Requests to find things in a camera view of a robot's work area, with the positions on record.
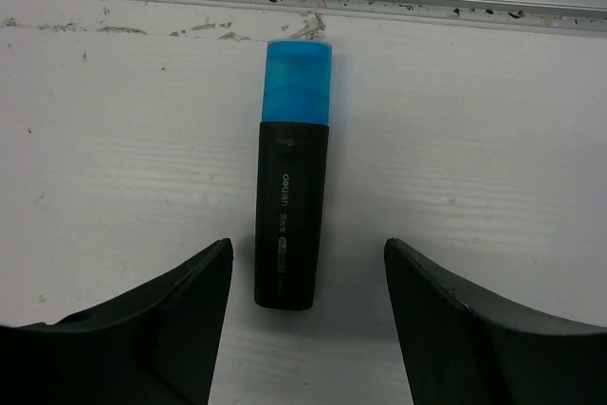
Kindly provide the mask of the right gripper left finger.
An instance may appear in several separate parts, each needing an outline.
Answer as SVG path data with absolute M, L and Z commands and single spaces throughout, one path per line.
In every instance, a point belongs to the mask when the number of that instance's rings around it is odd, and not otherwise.
M 1 328 L 4 404 L 206 404 L 230 292 L 222 239 L 54 324 Z

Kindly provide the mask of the blue cap black highlighter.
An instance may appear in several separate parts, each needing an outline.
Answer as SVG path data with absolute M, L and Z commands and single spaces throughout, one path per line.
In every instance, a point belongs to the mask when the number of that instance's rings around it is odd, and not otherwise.
M 332 47 L 267 45 L 258 149 L 254 300 L 266 308 L 312 307 L 322 231 Z

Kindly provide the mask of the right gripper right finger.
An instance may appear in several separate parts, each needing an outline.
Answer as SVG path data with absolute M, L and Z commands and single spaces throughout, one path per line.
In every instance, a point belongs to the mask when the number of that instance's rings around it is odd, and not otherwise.
M 384 264 L 414 403 L 605 403 L 605 328 L 517 304 L 396 238 Z

